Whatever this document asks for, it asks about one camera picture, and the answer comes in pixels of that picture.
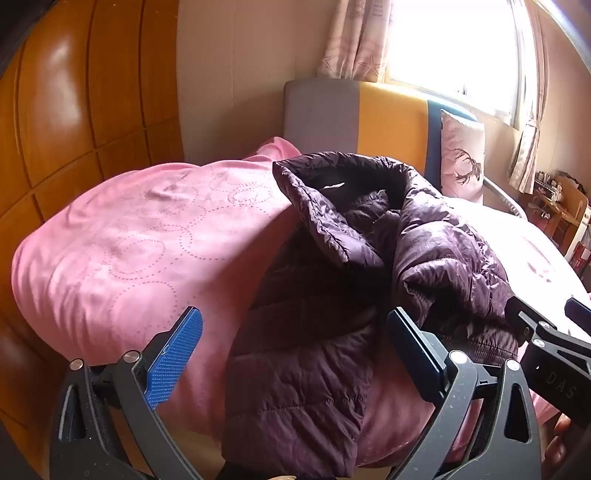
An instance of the deer print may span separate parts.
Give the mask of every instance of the deer print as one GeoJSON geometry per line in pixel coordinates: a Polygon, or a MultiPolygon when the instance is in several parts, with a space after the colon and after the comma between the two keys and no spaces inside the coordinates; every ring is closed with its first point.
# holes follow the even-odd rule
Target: deer print
{"type": "Polygon", "coordinates": [[[458,182],[460,185],[465,185],[466,183],[468,183],[470,181],[470,177],[475,176],[477,180],[480,180],[480,174],[481,174],[481,169],[482,167],[480,166],[480,164],[478,162],[476,162],[476,160],[474,160],[470,154],[462,149],[462,148],[456,148],[454,149],[454,152],[456,153],[456,160],[462,160],[462,161],[469,161],[470,165],[472,166],[471,171],[469,171],[468,173],[464,174],[464,175],[460,175],[458,172],[456,173],[456,182],[458,182]]]}

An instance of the curtain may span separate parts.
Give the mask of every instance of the curtain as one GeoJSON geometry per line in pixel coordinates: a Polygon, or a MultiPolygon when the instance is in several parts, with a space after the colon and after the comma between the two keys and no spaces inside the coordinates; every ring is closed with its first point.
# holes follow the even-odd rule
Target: curtain
{"type": "Polygon", "coordinates": [[[512,3],[521,44],[523,88],[518,112],[521,140],[509,169],[509,184],[522,193],[532,193],[547,91],[547,57],[537,7],[531,0],[512,3]]]}
{"type": "Polygon", "coordinates": [[[394,0],[339,0],[318,74],[378,82],[388,60],[394,0]]]}

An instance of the metal screw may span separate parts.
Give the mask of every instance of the metal screw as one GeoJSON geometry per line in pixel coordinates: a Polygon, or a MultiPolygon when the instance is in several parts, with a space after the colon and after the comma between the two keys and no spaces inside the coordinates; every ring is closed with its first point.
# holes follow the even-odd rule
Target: metal screw
{"type": "Polygon", "coordinates": [[[73,370],[74,372],[76,370],[79,370],[83,366],[84,366],[84,362],[82,361],[82,358],[77,358],[76,360],[72,360],[70,362],[70,370],[73,370]]]}
{"type": "Polygon", "coordinates": [[[136,350],[130,350],[123,356],[123,360],[126,364],[134,364],[138,361],[139,352],[136,350]]]}
{"type": "Polygon", "coordinates": [[[468,361],[468,357],[466,356],[466,354],[459,350],[454,350],[452,353],[450,353],[449,358],[457,364],[465,364],[468,361]]]}
{"type": "Polygon", "coordinates": [[[507,360],[507,368],[510,368],[514,372],[518,372],[519,371],[519,363],[513,359],[507,360]]]}

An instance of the deer print pillow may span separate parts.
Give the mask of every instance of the deer print pillow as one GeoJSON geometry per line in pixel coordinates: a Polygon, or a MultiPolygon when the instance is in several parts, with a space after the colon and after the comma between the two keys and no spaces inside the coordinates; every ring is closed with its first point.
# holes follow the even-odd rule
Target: deer print pillow
{"type": "Polygon", "coordinates": [[[482,204],[484,124],[441,110],[441,193],[482,204]]]}

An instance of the pink bedspread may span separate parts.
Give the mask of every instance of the pink bedspread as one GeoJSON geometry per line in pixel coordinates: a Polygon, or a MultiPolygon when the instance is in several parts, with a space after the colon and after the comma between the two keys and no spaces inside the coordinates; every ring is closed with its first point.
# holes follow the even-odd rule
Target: pink bedspread
{"type": "MultiPolygon", "coordinates": [[[[271,162],[298,154],[276,138],[245,160],[161,165],[95,187],[15,253],[12,288],[24,317],[66,358],[102,364],[142,349],[187,305],[198,307],[202,339],[158,411],[169,427],[219,438],[229,348],[260,278],[297,222],[271,162]]],[[[543,233],[482,206],[456,207],[491,243],[515,292],[561,330],[586,338],[561,309],[571,295],[587,304],[589,298],[543,233]]],[[[545,402],[536,402],[538,416],[551,414],[545,402]]],[[[358,465],[398,461],[432,411],[384,341],[358,465]]],[[[474,419],[472,412],[456,450],[474,419]]]]}

